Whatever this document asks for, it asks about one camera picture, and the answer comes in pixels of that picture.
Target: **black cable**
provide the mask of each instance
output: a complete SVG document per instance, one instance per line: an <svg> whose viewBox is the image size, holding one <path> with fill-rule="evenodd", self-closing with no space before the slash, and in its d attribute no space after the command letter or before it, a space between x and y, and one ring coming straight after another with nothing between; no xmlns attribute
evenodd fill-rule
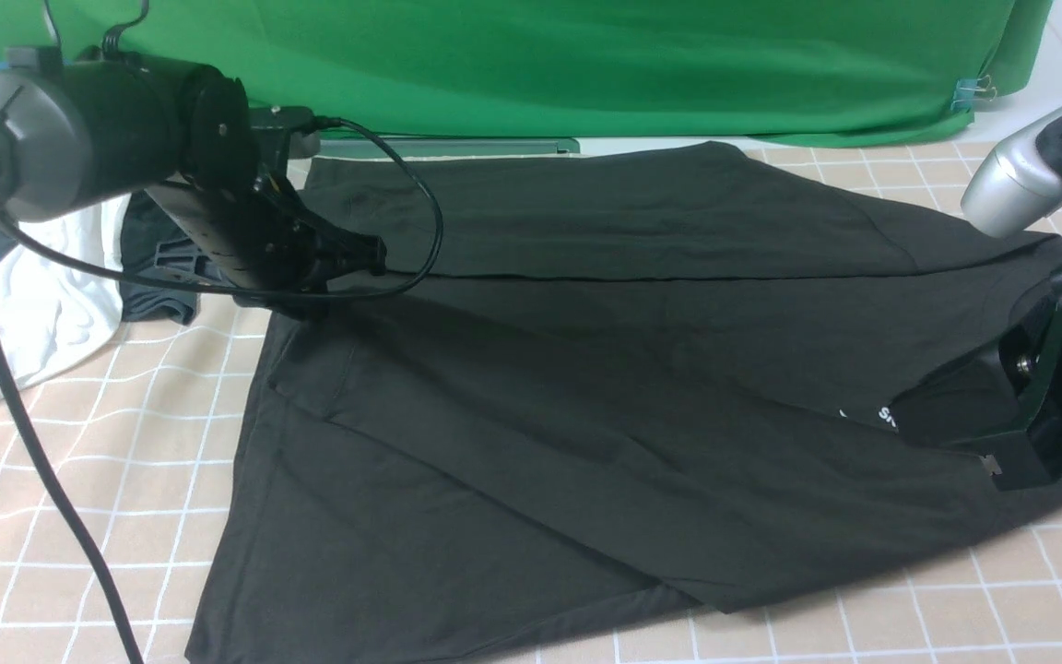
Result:
<svg viewBox="0 0 1062 664"><path fill-rule="evenodd" d="M123 24L115 24L110 29L106 30L105 38L101 39L101 50L106 55L117 55L122 50L122 33L130 30L131 27L140 24L143 20L147 20L147 16L150 14L150 0L142 0L142 13L138 14L138 17L130 22L123 22Z"/></svg>
<svg viewBox="0 0 1062 664"><path fill-rule="evenodd" d="M50 34L56 49L64 51L64 39L59 36L59 27L55 24L55 17L52 17L52 0L44 0L44 22L47 23L47 34Z"/></svg>
<svg viewBox="0 0 1062 664"><path fill-rule="evenodd" d="M340 118L319 118L315 121L320 130L328 130L331 126L348 126L350 130L359 132L376 147L379 147L387 154L389 158L393 160L400 167L405 175L409 176L416 184L421 192L425 194L425 198L429 201L431 210L433 210L433 242L431 242L429 249L429 256L426 257L425 263L408 282L400 283L391 289L380 289L380 290L347 290L341 291L341 293L290 293L289 291L281 290L253 290L253 289L239 289L239 287L232 286L212 286L209 283L183 283L183 282L172 282L169 278L152 278L148 276L136 276L136 274L126 274L123 272L117 272L117 270L101 268L101 266L92 265L89 262L84 262L81 260L73 259L71 256L62 254L61 252L54 251L54 249L46 248L32 236L27 235L24 232L18 229L16 224L8 222L6 219L0 216L0 231L3 231L3 235L7 235L18 244L24 245L32 252L44 256L47 260L54 263L63 265L64 268L76 269L86 274L91 274L91 276L100 276L104 278L113 278L115 282L122 283L133 283L136 286L144 286L148 289L167 289L167 290L185 290L188 293L212 293L220 295L240 295L240 297L253 297L267 300L267 302L277 302L277 303L299 303L299 304L315 304L322 302L345 302L346 300L367 300L367 299L379 299L379 297L391 297L392 295L399 295L404 291L412 290L414 286L418 283L424 282L426 276L433 269L433 265L436 263L436 258L442 252L442 240L445 236L445 219L442 215L442 206L436 202L436 197L433 194L429 185L426 184L425 180L417 175L416 171L410 167L409 163L404 160L395 149L388 146L387 140L380 138L375 132L366 130L365 126L357 124L357 122L346 121L346 119Z"/></svg>
<svg viewBox="0 0 1062 664"><path fill-rule="evenodd" d="M64 493L64 487L59 486L59 478L56 478L52 462L48 461L47 454L44 453L44 445L38 441L38 433L35 433L35 426L27 415L27 407L22 403L22 395L18 393L18 386L14 381L11 373L11 365L3 352L3 342L0 340L0 390L3 391L3 399L11 411L11 419L18 429L18 438L31 457L31 462L35 465L38 479L44 483L47 494L52 496L55 509L59 510L59 516L67 522L68 528L72 530L76 543L84 550L85 558L92 566L92 572L97 575L97 580L101 583L101 592L105 593L105 601L108 605L109 613L114 615L114 624L117 626L117 633L122 637L122 646L125 647L125 654L130 658L130 664L142 664L142 648L138 647L138 642L134 637L134 626L130 625L130 617L125 614L125 606L122 605L122 594L114 583L114 576L108 572L108 564L105 563L104 556L92 535L85 528L84 521L76 514L72 501Z"/></svg>

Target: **beige checkered mat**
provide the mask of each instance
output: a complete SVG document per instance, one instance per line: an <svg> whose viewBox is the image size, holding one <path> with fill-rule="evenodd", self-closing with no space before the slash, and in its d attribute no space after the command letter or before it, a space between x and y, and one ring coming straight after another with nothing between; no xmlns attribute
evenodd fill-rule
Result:
<svg viewBox="0 0 1062 664"><path fill-rule="evenodd" d="M956 214L989 146L772 149L780 168ZM1041 224L1062 233L1062 211ZM204 297L188 328L124 326L24 396L121 585L148 661L182 661L227 517L240 413L269 316ZM101 590L0 407L0 663L123 661ZM1062 664L1062 513L977 550L737 615L515 653L507 664Z"/></svg>

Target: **green cloth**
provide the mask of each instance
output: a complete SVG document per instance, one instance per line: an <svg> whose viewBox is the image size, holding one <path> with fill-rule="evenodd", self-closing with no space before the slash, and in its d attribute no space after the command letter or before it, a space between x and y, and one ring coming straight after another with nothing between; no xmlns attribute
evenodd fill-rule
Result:
<svg viewBox="0 0 1062 664"><path fill-rule="evenodd" d="M70 53L136 0L52 0ZM943 138L957 80L1024 86L1051 0L155 0L126 47L395 134ZM0 58L46 42L0 0Z"/></svg>

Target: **black t-shirt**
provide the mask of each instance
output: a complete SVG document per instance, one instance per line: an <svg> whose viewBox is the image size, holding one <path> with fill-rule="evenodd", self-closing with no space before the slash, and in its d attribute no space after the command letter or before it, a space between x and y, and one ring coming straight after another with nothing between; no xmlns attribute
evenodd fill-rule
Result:
<svg viewBox="0 0 1062 664"><path fill-rule="evenodd" d="M1062 504L886 411L1044 294L1058 236L991 240L721 143L416 169L434 276L270 325L193 663L461 661L736 611ZM424 260L391 165L320 160L304 195L392 269Z"/></svg>

